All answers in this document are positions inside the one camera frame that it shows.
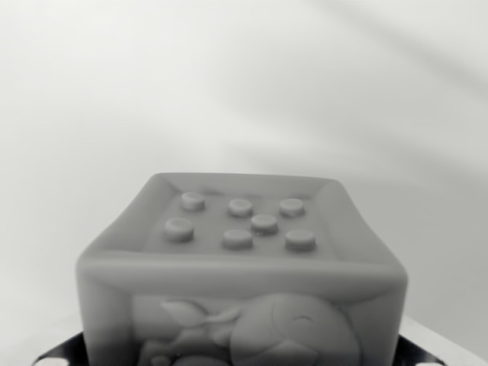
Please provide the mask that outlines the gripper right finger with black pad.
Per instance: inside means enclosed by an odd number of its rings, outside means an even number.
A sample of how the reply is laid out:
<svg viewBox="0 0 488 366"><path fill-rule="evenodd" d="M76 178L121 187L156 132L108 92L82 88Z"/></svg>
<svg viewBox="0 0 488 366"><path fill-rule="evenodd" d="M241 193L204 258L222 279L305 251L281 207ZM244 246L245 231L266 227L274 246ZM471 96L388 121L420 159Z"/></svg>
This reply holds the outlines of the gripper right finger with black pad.
<svg viewBox="0 0 488 366"><path fill-rule="evenodd" d="M487 365L487 361L403 316L396 361L402 365Z"/></svg>

